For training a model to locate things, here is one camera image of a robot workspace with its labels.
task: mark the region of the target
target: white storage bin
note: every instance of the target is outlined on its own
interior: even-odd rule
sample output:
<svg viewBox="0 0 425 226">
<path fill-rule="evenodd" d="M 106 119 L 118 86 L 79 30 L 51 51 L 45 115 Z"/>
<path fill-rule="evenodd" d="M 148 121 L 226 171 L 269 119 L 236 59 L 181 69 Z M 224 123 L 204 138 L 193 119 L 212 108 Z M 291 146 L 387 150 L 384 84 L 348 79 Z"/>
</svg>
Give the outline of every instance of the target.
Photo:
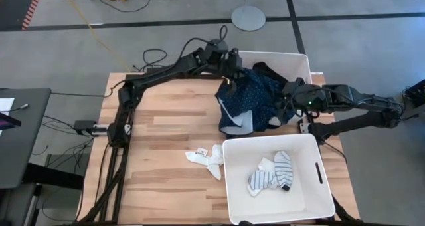
<svg viewBox="0 0 425 226">
<path fill-rule="evenodd" d="M 251 69 L 257 62 L 264 62 L 288 81 L 301 77 L 306 84 L 313 84 L 308 57 L 304 54 L 239 51 L 239 56 L 244 68 Z M 294 116 L 287 124 L 296 125 L 299 120 L 299 117 Z"/>
<path fill-rule="evenodd" d="M 292 161 L 294 181 L 289 191 L 263 189 L 252 197 L 248 178 L 263 157 L 285 151 Z M 311 134 L 262 136 L 226 140 L 224 172 L 230 221 L 277 223 L 330 217 L 335 214 L 331 190 L 317 142 Z"/>
</svg>

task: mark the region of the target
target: navy blue garment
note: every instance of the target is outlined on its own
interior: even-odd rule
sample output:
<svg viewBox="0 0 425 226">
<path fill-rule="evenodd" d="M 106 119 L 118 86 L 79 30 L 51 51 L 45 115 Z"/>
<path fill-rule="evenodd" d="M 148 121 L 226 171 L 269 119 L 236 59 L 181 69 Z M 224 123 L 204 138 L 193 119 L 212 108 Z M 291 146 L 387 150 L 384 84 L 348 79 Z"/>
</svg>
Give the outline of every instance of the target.
<svg viewBox="0 0 425 226">
<path fill-rule="evenodd" d="M 277 102 L 282 101 L 281 91 L 286 83 L 277 81 L 262 74 L 260 70 L 244 69 L 244 77 L 236 79 L 236 91 L 229 94 L 230 86 L 221 84 L 216 98 L 221 99 L 228 114 L 232 117 L 252 111 L 253 131 L 263 132 L 269 128 L 269 120 L 277 116 Z M 219 128 L 237 126 L 221 107 L 222 118 Z M 280 121 L 285 124 L 293 114 L 285 114 Z"/>
</svg>

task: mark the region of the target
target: wooden table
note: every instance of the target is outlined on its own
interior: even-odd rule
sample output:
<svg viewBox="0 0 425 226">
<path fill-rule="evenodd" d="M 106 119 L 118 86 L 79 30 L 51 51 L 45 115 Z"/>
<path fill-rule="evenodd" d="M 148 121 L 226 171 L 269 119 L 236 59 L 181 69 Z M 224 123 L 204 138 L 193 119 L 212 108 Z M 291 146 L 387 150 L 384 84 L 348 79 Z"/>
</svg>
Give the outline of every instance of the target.
<svg viewBox="0 0 425 226">
<path fill-rule="evenodd" d="M 325 82 L 321 73 L 313 73 L 312 77 L 314 84 Z M 125 74 L 111 73 L 106 94 L 124 78 Z M 185 151 L 198 147 L 210 150 L 213 144 L 225 140 L 218 131 L 220 108 L 214 97 L 220 83 L 221 80 L 174 80 L 145 92 L 135 115 L 118 223 L 230 223 L 224 178 L 217 181 L 205 166 L 185 157 Z M 117 107 L 115 90 L 104 99 L 99 122 L 113 122 Z M 334 117 L 323 114 L 317 121 L 329 123 Z M 253 136 L 296 133 L 297 127 L 282 126 Z M 328 142 L 342 150 L 339 137 L 330 137 Z M 94 140 L 80 218 L 95 202 L 100 162 L 107 143 L 105 136 Z M 344 159 L 325 146 L 321 151 L 333 195 L 349 214 L 358 218 Z M 111 149 L 102 166 L 99 195 L 104 188 L 110 152 Z M 110 203 L 106 219 L 111 216 Z"/>
</svg>

